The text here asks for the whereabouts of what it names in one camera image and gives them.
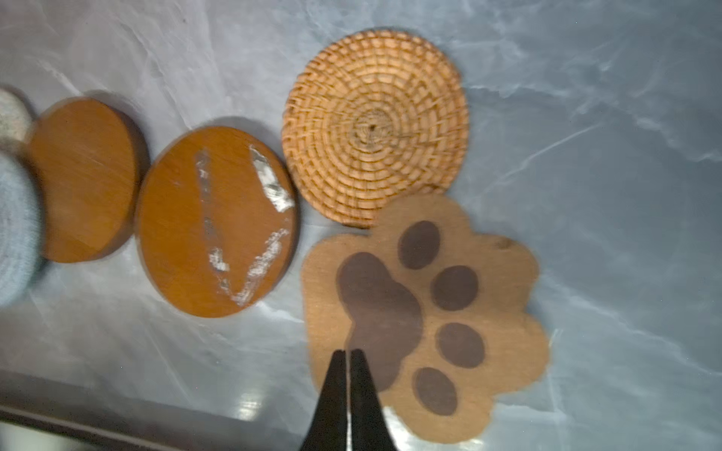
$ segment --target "wooden disc with worn marks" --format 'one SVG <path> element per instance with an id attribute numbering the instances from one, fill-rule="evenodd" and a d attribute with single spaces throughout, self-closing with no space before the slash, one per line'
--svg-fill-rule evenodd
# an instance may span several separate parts
<path id="1" fill-rule="evenodd" d="M 38 121 L 25 156 L 43 194 L 46 258 L 94 260 L 130 237 L 147 150 L 125 115 L 90 98 L 58 104 Z"/>
<path id="2" fill-rule="evenodd" d="M 146 270 L 178 309 L 216 318 L 268 293 L 295 249 L 295 193 L 276 155 L 229 127 L 191 132 L 153 164 L 136 233 Z"/>

